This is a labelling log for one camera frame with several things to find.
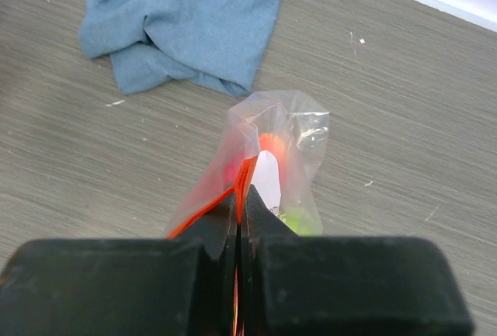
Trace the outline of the red apple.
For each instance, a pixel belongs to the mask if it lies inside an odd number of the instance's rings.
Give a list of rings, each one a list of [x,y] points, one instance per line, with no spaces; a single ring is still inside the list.
[[[224,187],[229,187],[236,181],[243,161],[243,155],[237,157],[233,156],[224,166],[224,169],[222,171]]]

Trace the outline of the green apple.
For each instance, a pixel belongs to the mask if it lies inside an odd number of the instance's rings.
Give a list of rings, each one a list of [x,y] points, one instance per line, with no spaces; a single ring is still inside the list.
[[[294,233],[300,236],[322,235],[322,225],[319,218],[314,218],[308,211],[298,207],[289,207],[279,211],[279,218]]]

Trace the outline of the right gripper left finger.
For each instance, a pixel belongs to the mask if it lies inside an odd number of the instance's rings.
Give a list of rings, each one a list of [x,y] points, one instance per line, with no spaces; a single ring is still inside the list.
[[[1,274],[3,335],[233,335],[234,196],[173,239],[37,239]]]

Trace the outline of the red yellow mango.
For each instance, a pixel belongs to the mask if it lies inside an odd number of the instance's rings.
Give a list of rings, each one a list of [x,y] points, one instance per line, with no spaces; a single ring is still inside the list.
[[[284,163],[287,160],[287,144],[274,133],[260,134],[259,147],[261,151],[271,153],[279,163]]]

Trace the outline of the clear orange zip bag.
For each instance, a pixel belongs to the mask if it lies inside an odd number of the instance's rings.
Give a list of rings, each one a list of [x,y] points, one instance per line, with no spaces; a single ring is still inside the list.
[[[256,92],[232,106],[219,147],[165,230],[177,237],[229,195],[235,212],[254,187],[262,204],[299,235],[322,233],[311,183],[324,159],[329,111],[296,91]]]

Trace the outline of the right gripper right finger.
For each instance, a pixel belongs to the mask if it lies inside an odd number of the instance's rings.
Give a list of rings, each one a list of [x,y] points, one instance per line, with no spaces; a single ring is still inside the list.
[[[446,256],[419,237],[294,233],[250,188],[240,226],[243,335],[471,335]]]

